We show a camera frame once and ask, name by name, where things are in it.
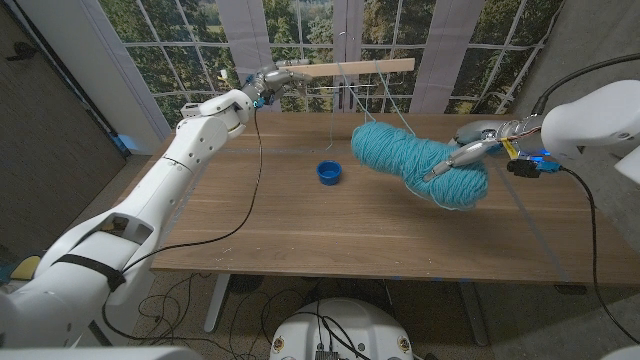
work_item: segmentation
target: window pane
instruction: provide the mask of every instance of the window pane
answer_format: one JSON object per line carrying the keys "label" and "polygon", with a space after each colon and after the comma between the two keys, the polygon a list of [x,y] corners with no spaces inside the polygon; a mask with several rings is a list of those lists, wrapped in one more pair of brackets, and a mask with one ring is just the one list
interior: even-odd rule
{"label": "window pane", "polygon": [[452,95],[480,96],[499,56],[500,50],[467,49]]}
{"label": "window pane", "polygon": [[[369,98],[369,100],[367,100],[366,97],[360,97],[360,102],[362,103],[362,105],[364,105],[367,110],[371,113],[379,113],[382,111],[382,101],[384,99],[379,98],[379,99],[372,99]],[[363,113],[364,111],[360,108],[360,105],[358,105],[358,109],[356,110],[357,112],[361,112]]]}
{"label": "window pane", "polygon": [[[408,113],[409,112],[409,106],[411,105],[411,99],[394,98],[393,101],[396,102],[396,105],[398,106],[398,110],[400,110],[401,113],[404,114],[404,113]],[[393,106],[393,103],[389,99],[387,99],[387,103],[385,104],[384,112],[386,112],[386,113],[395,113],[396,112],[396,109]]]}
{"label": "window pane", "polygon": [[269,42],[300,43],[296,0],[262,0]]}
{"label": "window pane", "polygon": [[511,44],[537,44],[547,33],[551,19],[561,4],[562,0],[528,0],[511,38]]}
{"label": "window pane", "polygon": [[155,41],[135,0],[100,0],[100,5],[122,42]]}
{"label": "window pane", "polygon": [[[240,80],[236,72],[236,65],[231,56],[231,50],[227,47],[200,47],[200,53],[204,64],[207,66],[213,87],[218,91],[228,91],[240,88]],[[227,73],[225,79],[222,71]]]}
{"label": "window pane", "polygon": [[445,114],[469,114],[475,106],[475,101],[449,100],[449,105],[445,109]]}
{"label": "window pane", "polygon": [[511,85],[518,77],[518,74],[524,67],[533,53],[533,49],[525,51],[506,51],[500,62],[498,72],[493,78],[493,82],[489,85],[488,92],[498,92],[506,94],[511,89]]}
{"label": "window pane", "polygon": [[[362,49],[361,58],[363,61],[385,60],[385,59],[389,59],[390,54],[391,54],[390,49]],[[360,84],[382,85],[382,83],[380,82],[380,76],[378,76],[378,74],[361,74],[359,76],[359,81],[360,81]],[[384,94],[384,90],[378,91],[378,92],[379,92],[379,95]],[[370,94],[374,93],[373,88],[369,88],[369,93]]]}
{"label": "window pane", "polygon": [[189,94],[189,97],[191,98],[191,102],[203,103],[209,99],[213,99],[216,96],[213,94],[196,93],[196,94]]}
{"label": "window pane", "polygon": [[498,107],[500,106],[501,103],[502,103],[502,98],[495,95],[489,95],[486,98],[484,98],[484,100],[478,103],[478,106],[476,106],[475,110],[473,110],[473,113],[474,114],[495,114],[496,110],[498,110]]}
{"label": "window pane", "polygon": [[487,0],[471,37],[471,44],[504,44],[520,0]]}
{"label": "window pane", "polygon": [[[309,59],[312,64],[324,64],[333,62],[333,48],[328,49],[312,49],[304,48],[304,57]],[[317,87],[332,87],[332,76],[319,76],[313,78],[311,82],[307,84],[307,94],[331,94],[335,89],[314,89]],[[309,102],[309,111],[311,110],[311,102]]]}
{"label": "window pane", "polygon": [[189,31],[173,0],[142,0],[160,41],[191,41]]}
{"label": "window pane", "polygon": [[[395,49],[393,58],[394,59],[403,59],[403,58],[415,58],[416,64],[413,71],[404,71],[400,73],[389,73],[389,82],[387,85],[389,86],[389,92],[391,95],[412,95],[413,88],[416,84],[416,78],[418,76],[418,71],[420,70],[420,62],[422,61],[423,49]],[[363,49],[362,50],[362,60],[385,60],[389,59],[391,52],[387,49]],[[387,79],[387,74],[382,74],[385,81]],[[377,85],[376,88],[369,88],[369,94],[375,95],[384,95],[384,86],[380,81],[380,75],[377,73],[374,74],[362,74],[359,76],[360,84],[371,84]],[[361,91],[366,93],[367,88],[362,87]]]}
{"label": "window pane", "polygon": [[405,0],[402,3],[397,44],[425,44],[436,0]]}
{"label": "window pane", "polygon": [[152,93],[178,91],[180,87],[159,47],[127,48]]}
{"label": "window pane", "polygon": [[309,112],[333,112],[332,98],[307,98]]}
{"label": "window pane", "polygon": [[300,0],[300,18],[305,44],[333,44],[332,0]]}
{"label": "window pane", "polygon": [[366,0],[362,43],[391,45],[397,12],[397,0]]}
{"label": "window pane", "polygon": [[169,126],[175,128],[176,125],[182,120],[182,114],[180,109],[187,103],[187,98],[184,95],[167,95],[156,97],[156,103],[162,110],[164,118],[167,119]]}
{"label": "window pane", "polygon": [[165,49],[186,90],[212,90],[194,46],[167,46]]}
{"label": "window pane", "polygon": [[283,96],[280,98],[280,108],[283,112],[305,112],[304,98],[300,96]]}
{"label": "window pane", "polygon": [[420,70],[423,49],[396,49],[394,59],[415,58],[416,64],[413,71],[391,73],[389,76],[389,92],[391,95],[413,95],[416,78]]}
{"label": "window pane", "polygon": [[299,47],[271,48],[273,62],[280,60],[296,60],[302,58]]}
{"label": "window pane", "polygon": [[180,0],[180,5],[196,41],[227,42],[215,1]]}

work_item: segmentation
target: blue bowl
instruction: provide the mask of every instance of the blue bowl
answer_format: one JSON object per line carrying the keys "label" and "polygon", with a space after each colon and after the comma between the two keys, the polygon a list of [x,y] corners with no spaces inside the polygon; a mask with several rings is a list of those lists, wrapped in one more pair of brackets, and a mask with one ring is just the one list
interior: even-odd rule
{"label": "blue bowl", "polygon": [[316,168],[320,182],[324,185],[335,185],[340,179],[340,173],[342,173],[342,166],[333,160],[325,160],[318,164]]}

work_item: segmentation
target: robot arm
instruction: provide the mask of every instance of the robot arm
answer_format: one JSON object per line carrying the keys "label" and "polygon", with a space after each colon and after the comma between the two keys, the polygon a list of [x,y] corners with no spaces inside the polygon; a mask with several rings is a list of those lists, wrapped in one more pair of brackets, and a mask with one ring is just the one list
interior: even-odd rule
{"label": "robot arm", "polygon": [[[509,139],[516,156],[529,160],[552,155],[577,159],[586,146],[619,143],[640,133],[640,81],[623,80],[604,86],[546,116],[514,121],[476,121],[461,127],[453,142],[462,147],[424,176],[429,181],[452,167],[481,160],[489,150]],[[616,169],[640,184],[640,150],[635,149]]]}
{"label": "robot arm", "polygon": [[0,347],[70,346],[107,301],[123,303],[152,257],[122,269],[162,246],[164,225],[195,174],[291,83],[311,76],[275,65],[248,79],[242,90],[208,100],[201,116],[182,120],[176,137],[119,205],[62,235],[47,251],[34,280],[0,293]]}

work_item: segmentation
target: wooden table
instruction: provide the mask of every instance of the wooden table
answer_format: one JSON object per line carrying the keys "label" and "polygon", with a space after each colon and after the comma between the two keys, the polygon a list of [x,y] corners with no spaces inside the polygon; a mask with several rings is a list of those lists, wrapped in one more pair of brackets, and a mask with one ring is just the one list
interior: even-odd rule
{"label": "wooden table", "polygon": [[[442,142],[470,121],[500,118],[405,117],[419,137]],[[402,126],[393,114],[377,118]],[[350,139],[363,122],[361,114],[336,115],[333,146],[325,150],[330,144],[330,122],[331,114],[259,113],[262,179],[245,226],[223,241],[160,253],[153,268],[591,283],[589,206],[582,189],[567,174],[519,178],[506,171],[506,158],[489,158],[485,161],[490,176],[487,198],[473,211],[449,211],[411,194],[401,179],[358,163],[351,154]],[[156,159],[149,161],[142,174]],[[336,186],[318,181],[316,165],[326,159],[342,164]],[[251,124],[214,157],[166,245],[210,239],[238,226],[249,209],[258,160],[258,139]],[[601,214],[598,245],[601,283],[640,284],[640,257]]]}

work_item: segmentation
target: wooden stick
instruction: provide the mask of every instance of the wooden stick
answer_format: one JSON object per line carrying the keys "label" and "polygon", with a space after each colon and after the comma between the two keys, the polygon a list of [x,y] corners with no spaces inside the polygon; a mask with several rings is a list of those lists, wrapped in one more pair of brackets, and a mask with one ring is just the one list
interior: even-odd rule
{"label": "wooden stick", "polygon": [[[380,72],[401,72],[412,71],[415,67],[416,59],[394,59],[394,60],[378,60]],[[374,61],[353,61],[340,63],[342,71],[345,75],[371,74],[377,73]],[[311,76],[334,76],[341,75],[340,68],[337,63],[316,64],[316,65],[295,65],[282,66],[281,69],[288,69],[298,73],[309,74]]]}

